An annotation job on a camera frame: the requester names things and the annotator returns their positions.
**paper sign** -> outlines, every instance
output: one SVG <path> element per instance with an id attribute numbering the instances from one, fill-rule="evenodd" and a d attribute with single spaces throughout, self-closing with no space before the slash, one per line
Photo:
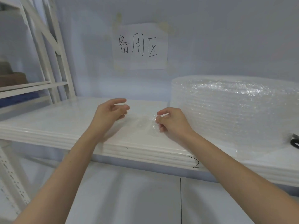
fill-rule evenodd
<path id="1" fill-rule="evenodd" d="M 112 52 L 119 69 L 166 69 L 168 34 L 156 23 L 119 26 L 112 32 Z"/>

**blue object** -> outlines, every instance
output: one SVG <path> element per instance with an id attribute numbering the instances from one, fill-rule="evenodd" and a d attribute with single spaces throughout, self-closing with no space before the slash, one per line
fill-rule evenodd
<path id="1" fill-rule="evenodd" d="M 0 108 L 10 106 L 10 105 L 15 105 L 24 101 L 29 101 L 38 97 L 39 94 L 37 92 L 30 92 L 30 93 L 11 96 L 11 97 L 1 98 Z"/>

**right hand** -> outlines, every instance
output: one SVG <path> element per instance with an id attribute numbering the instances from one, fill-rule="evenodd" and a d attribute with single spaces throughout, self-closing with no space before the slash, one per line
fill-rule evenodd
<path id="1" fill-rule="evenodd" d="M 159 123 L 160 132 L 170 132 L 182 139 L 184 135 L 194 133 L 184 113 L 179 108 L 167 107 L 157 112 L 156 122 Z"/>

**bubble wrap sheet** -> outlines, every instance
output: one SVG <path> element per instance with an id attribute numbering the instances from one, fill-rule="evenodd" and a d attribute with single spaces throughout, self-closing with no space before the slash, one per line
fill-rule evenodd
<path id="1" fill-rule="evenodd" d="M 299 84 L 258 77 L 194 75 L 172 80 L 171 106 L 215 144 L 252 158 L 285 147 L 298 131 Z"/>

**hand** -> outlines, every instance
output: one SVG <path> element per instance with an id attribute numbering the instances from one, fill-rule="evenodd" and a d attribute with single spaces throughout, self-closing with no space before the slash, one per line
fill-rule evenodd
<path id="1" fill-rule="evenodd" d="M 115 121 L 125 117 L 127 110 L 130 109 L 129 105 L 117 104 L 126 101 L 127 99 L 125 98 L 115 98 L 100 104 L 97 107 L 91 124 L 86 130 L 88 134 L 91 134 L 91 136 L 100 140 L 112 127 Z"/>
<path id="2" fill-rule="evenodd" d="M 179 108 L 168 107 L 157 112 L 156 122 L 159 123 L 160 132 L 170 132 L 182 139 L 186 134 L 194 133 L 184 113 Z"/>

